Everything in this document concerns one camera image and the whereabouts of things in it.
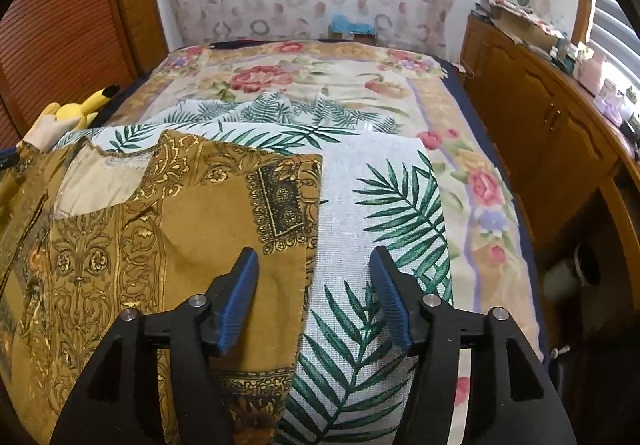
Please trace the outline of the floral bed blanket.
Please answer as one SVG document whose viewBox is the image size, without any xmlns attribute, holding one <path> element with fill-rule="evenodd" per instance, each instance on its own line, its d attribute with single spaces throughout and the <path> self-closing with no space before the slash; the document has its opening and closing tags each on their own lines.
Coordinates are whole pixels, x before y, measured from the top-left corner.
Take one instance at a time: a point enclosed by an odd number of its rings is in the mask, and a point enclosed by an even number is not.
<svg viewBox="0 0 640 445">
<path fill-rule="evenodd" d="M 532 249 L 454 69 L 358 43 L 281 42 L 170 54 L 99 136 L 150 147 L 166 128 L 324 160 L 320 249 L 279 444 L 388 444 L 416 363 L 378 313 L 367 261 L 459 309 L 509 309 L 540 339 Z"/>
</svg>

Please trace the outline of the brown louvered wooden wardrobe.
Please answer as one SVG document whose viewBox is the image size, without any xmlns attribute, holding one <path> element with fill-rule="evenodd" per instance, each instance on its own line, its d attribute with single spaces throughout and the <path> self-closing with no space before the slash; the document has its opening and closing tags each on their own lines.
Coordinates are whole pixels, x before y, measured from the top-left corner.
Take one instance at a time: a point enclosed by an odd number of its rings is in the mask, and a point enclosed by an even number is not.
<svg viewBox="0 0 640 445">
<path fill-rule="evenodd" d="M 1 0 L 1 145 L 51 102 L 130 87 L 167 55 L 157 0 Z"/>
</svg>

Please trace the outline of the blue object behind bed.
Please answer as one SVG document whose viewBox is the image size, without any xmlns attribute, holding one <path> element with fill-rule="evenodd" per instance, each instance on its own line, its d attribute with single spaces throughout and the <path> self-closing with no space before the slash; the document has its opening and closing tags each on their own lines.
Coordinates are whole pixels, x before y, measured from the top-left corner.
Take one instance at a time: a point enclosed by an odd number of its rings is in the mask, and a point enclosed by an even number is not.
<svg viewBox="0 0 640 445">
<path fill-rule="evenodd" d="M 378 34 L 378 30 L 373 24 L 352 21 L 343 14 L 336 14 L 332 17 L 329 30 L 332 34 L 339 35 L 375 36 Z"/>
</svg>

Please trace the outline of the wooden sideboard cabinet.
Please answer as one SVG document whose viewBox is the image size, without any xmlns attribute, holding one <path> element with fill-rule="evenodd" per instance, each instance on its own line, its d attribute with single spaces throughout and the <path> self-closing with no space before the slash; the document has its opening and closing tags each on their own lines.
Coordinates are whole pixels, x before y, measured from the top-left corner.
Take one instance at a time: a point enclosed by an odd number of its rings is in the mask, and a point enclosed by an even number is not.
<svg viewBox="0 0 640 445">
<path fill-rule="evenodd" d="M 506 169 L 541 276 L 577 260 L 587 283 L 550 302 L 556 335 L 639 307 L 639 165 L 624 136 L 567 75 L 469 15 L 464 88 Z"/>
</svg>

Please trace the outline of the mustard gold patterned garment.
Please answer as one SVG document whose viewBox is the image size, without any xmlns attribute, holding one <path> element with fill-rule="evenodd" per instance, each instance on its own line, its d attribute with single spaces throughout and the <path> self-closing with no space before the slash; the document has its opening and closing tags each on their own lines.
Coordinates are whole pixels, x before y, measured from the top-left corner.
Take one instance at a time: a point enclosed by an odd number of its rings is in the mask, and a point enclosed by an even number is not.
<svg viewBox="0 0 640 445">
<path fill-rule="evenodd" d="M 1 174 L 1 380 L 18 421 L 50 441 L 81 370 L 125 309 L 174 309 L 255 250 L 239 342 L 210 377 L 239 444 L 284 413 L 318 246 L 322 159 L 165 131 L 111 156 L 80 140 L 18 150 Z"/>
</svg>

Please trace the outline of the white window blinds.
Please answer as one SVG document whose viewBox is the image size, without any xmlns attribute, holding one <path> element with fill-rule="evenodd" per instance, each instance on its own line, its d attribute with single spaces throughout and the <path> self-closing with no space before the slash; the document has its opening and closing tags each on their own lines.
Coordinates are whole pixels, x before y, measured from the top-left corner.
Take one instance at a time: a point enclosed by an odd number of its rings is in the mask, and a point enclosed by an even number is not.
<svg viewBox="0 0 640 445">
<path fill-rule="evenodd" d="M 639 38 L 616 0 L 594 0 L 589 41 L 639 88 Z"/>
</svg>

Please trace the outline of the cream folded cloth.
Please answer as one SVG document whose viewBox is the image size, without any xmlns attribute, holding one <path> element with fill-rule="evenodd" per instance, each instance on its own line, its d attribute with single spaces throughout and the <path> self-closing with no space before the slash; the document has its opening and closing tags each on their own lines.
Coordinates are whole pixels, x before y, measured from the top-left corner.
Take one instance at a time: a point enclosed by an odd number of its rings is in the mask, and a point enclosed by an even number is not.
<svg viewBox="0 0 640 445">
<path fill-rule="evenodd" d="M 54 114 L 45 114 L 36 121 L 21 142 L 17 144 L 16 149 L 34 148 L 40 152 L 48 152 L 64 134 L 72 131 L 78 123 L 79 118 L 58 120 Z"/>
</svg>

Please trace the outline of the white palm leaf cloth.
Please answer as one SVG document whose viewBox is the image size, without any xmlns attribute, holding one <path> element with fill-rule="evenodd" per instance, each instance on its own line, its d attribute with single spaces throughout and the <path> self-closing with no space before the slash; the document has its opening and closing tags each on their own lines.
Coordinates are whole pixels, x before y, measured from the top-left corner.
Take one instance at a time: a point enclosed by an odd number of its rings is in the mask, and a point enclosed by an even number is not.
<svg viewBox="0 0 640 445">
<path fill-rule="evenodd" d="M 212 365 L 241 444 L 387 444 L 414 362 L 371 287 L 384 246 L 451 298 L 440 191 L 421 145 L 371 113 L 322 116 L 277 94 L 180 102 L 75 151 L 51 233 L 49 392 L 66 400 L 118 312 L 173 309 L 245 247 L 250 316 Z"/>
</svg>

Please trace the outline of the yellow plush toy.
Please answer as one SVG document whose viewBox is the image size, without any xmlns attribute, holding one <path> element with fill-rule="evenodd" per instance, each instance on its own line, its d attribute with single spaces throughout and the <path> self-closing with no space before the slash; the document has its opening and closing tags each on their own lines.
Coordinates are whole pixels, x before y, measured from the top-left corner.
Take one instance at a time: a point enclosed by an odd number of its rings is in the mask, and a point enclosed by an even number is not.
<svg viewBox="0 0 640 445">
<path fill-rule="evenodd" d="M 42 116 L 54 116 L 55 120 L 66 121 L 76 120 L 75 131 L 85 130 L 100 112 L 120 91 L 118 85 L 111 85 L 97 90 L 85 99 L 81 104 L 70 102 L 60 105 L 58 102 L 51 102 L 44 108 L 39 118 Z"/>
</svg>

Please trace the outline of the clutter of boxes on sideboard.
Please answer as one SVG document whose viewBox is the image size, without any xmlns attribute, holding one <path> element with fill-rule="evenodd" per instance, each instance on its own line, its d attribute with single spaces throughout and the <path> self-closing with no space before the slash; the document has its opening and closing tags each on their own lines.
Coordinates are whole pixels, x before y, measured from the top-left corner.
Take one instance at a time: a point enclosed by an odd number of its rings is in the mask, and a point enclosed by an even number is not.
<svg viewBox="0 0 640 445">
<path fill-rule="evenodd" d="M 597 97 L 599 110 L 615 125 L 639 118 L 639 89 L 590 44 L 594 9 L 591 0 L 586 39 L 574 43 L 558 27 L 539 17 L 533 9 L 508 0 L 480 0 L 476 10 L 498 31 L 518 45 L 556 64 L 585 90 Z"/>
</svg>

